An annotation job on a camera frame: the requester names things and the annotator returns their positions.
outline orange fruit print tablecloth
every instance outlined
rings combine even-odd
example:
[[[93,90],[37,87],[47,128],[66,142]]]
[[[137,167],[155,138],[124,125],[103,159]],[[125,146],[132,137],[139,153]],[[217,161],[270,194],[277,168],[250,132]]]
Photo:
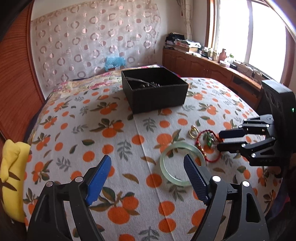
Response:
[[[136,115],[122,90],[120,71],[59,85],[31,135],[23,194],[26,225],[48,180],[68,183],[83,176],[108,154],[111,171],[98,200],[90,207],[105,240],[190,240],[206,206],[192,187],[179,187],[164,178],[159,167],[161,152],[179,141],[193,145],[195,140],[188,135],[191,125],[200,131],[211,129],[219,133],[257,114],[215,80],[183,79],[189,84],[183,106]],[[240,138],[243,139],[253,143],[264,137],[248,135]],[[205,152],[209,158],[217,154],[207,147]],[[174,150],[169,156],[169,171],[186,179],[182,150]],[[268,212],[281,180],[267,168],[251,167],[239,153],[228,152],[207,167],[227,182],[248,180],[263,212]],[[230,205],[226,202],[219,240],[223,239]],[[79,240],[67,202],[65,209],[73,239]]]

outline yellow pillow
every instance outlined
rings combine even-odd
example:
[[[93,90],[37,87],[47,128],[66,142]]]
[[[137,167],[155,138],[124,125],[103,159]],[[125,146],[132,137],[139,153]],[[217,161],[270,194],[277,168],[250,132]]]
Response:
[[[2,150],[0,179],[2,182],[1,203],[12,219],[24,222],[23,185],[30,145],[7,140]]]

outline window frame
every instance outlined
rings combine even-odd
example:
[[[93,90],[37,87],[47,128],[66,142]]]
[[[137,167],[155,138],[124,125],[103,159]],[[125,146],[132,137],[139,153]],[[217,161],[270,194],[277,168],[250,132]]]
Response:
[[[280,83],[285,86],[289,86],[292,71],[294,66],[295,59],[295,41],[296,36],[291,29],[290,21],[287,20],[284,13],[279,9],[273,6],[269,0],[247,0],[248,8],[250,13],[253,12],[252,2],[256,2],[262,4],[266,7],[270,7],[274,10],[279,17],[283,20],[286,25],[286,56],[284,62],[284,69],[281,77]],[[219,37],[219,20],[220,20],[220,0],[207,0],[207,29],[206,29],[206,37],[205,37],[205,46],[214,48],[217,50],[218,45],[218,37]],[[252,40],[253,40],[253,14],[250,14],[249,18],[249,34],[248,34],[248,44],[247,44],[247,52],[245,56],[245,62],[249,63],[251,49],[252,49]]]

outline window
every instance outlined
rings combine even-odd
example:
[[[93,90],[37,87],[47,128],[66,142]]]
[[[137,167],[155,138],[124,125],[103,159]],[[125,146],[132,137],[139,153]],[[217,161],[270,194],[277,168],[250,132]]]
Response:
[[[271,8],[250,0],[220,0],[217,51],[223,48],[280,82],[286,56],[286,27]]]

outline black box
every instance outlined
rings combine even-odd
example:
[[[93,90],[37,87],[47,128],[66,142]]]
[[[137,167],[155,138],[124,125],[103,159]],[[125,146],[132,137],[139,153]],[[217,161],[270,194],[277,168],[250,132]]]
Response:
[[[133,69],[121,72],[123,91],[133,114],[183,105],[188,84],[166,68]],[[160,87],[139,88],[141,83],[126,77],[155,82]]]

